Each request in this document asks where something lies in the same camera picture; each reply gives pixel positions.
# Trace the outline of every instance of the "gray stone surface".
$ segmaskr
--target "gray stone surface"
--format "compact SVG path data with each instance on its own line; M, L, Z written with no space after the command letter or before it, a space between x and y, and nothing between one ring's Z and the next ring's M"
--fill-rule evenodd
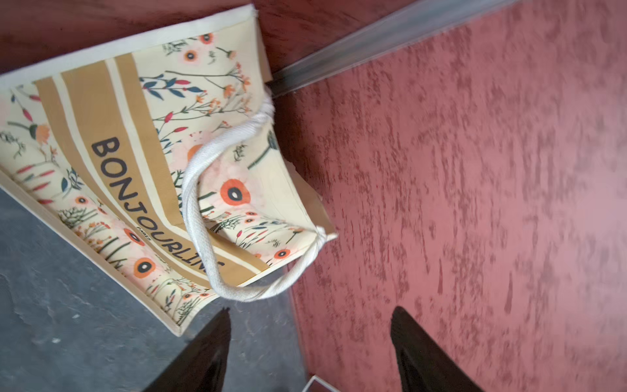
M141 391L222 306L233 327L224 391L300 391L305 371L285 294L216 300L175 337L0 191L0 391Z

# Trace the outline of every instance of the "wood grain texture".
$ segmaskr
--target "wood grain texture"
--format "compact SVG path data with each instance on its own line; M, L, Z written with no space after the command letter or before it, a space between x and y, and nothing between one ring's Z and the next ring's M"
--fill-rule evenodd
M0 13L0 73L133 34L203 18L250 0L22 0ZM411 0L258 0L273 71L293 63Z
M308 369L399 391L402 305L486 391L627 390L627 2L534 0L277 100L340 237Z

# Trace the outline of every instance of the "gray trim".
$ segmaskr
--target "gray trim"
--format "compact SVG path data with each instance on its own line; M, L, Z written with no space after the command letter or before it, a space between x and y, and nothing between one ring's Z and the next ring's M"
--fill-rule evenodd
M281 96L516 1L416 1L275 72L270 88Z

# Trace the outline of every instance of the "floral tote bag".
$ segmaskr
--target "floral tote bag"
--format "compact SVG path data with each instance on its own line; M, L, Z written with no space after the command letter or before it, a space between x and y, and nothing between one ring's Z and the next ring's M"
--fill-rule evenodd
M269 79L253 6L7 73L0 185L181 335L335 237L280 154Z

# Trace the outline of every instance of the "white rope handle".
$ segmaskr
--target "white rope handle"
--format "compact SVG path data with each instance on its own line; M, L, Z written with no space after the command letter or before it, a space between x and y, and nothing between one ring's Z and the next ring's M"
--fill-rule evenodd
M317 237L309 249L294 264L293 268L272 284L265 287L235 287L228 285L220 276L216 255L204 226L203 216L198 205L198 179L200 175L215 161L229 146L243 142L255 136L268 121L273 122L274 106L272 98L266 91L263 103L249 121L233 127L215 139L209 141L195 153L185 169L182 184L183 220L187 233L191 238L198 255L204 264L211 288L220 297L242 302L252 302L258 299L273 297L292 286L303 274L305 269L314 262L318 252L327 242L327 235L322 227L316 227Z

